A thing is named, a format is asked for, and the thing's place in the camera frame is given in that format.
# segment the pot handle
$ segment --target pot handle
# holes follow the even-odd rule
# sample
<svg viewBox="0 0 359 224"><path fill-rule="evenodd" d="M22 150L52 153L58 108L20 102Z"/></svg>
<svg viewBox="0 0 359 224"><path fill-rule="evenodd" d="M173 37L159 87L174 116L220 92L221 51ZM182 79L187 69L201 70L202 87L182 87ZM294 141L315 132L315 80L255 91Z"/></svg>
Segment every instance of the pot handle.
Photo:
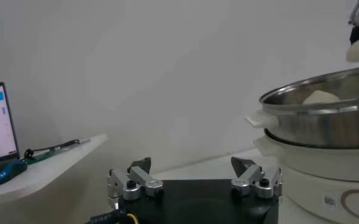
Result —
<svg viewBox="0 0 359 224"><path fill-rule="evenodd" d="M272 142L263 136L254 141L254 145L259 149L263 156L275 156L281 158L283 156L283 148L276 142Z"/></svg>
<svg viewBox="0 0 359 224"><path fill-rule="evenodd" d="M254 114L246 116L246 120L254 128L274 128L279 126L277 116L268 114L262 110L258 110Z"/></svg>

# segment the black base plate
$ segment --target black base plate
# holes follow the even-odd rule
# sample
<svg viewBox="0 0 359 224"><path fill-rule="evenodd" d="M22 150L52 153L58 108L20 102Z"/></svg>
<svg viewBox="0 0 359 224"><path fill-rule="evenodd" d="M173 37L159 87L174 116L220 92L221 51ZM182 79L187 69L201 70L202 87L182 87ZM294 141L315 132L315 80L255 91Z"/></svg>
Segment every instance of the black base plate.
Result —
<svg viewBox="0 0 359 224"><path fill-rule="evenodd" d="M278 198L231 194L230 180L165 180L162 199L119 201L134 212L140 224L274 224L278 223Z"/></svg>

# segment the white shelf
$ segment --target white shelf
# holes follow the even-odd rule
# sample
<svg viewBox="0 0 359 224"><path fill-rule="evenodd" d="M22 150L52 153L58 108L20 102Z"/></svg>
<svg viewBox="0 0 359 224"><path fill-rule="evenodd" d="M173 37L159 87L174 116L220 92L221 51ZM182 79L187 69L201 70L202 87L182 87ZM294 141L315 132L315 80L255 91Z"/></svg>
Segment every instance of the white shelf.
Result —
<svg viewBox="0 0 359 224"><path fill-rule="evenodd" d="M25 172L0 185L0 204L26 197L44 188L106 140L107 135L95 136L84 144L29 165Z"/></svg>

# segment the white wall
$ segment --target white wall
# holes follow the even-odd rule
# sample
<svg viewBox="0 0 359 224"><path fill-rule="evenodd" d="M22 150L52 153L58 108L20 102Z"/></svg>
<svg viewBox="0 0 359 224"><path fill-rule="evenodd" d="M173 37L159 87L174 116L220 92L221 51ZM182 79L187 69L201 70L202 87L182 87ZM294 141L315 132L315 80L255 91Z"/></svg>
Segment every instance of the white wall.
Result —
<svg viewBox="0 0 359 224"><path fill-rule="evenodd" d="M163 170L251 148L261 133L244 116L261 94L352 66L354 4L0 0L0 80L20 147L110 139L43 191L0 206L0 223L82 223L107 208L110 167L151 156Z"/></svg>

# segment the label sticker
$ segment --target label sticker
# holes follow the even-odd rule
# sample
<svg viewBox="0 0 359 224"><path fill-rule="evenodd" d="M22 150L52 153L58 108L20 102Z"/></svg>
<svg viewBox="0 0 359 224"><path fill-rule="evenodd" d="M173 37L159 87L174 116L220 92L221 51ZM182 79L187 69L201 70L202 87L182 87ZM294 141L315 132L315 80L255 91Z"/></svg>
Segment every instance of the label sticker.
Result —
<svg viewBox="0 0 359 224"><path fill-rule="evenodd" d="M336 195L332 195L332 194L323 195L323 205L325 205L326 207L332 210L336 210L336 202L337 202Z"/></svg>

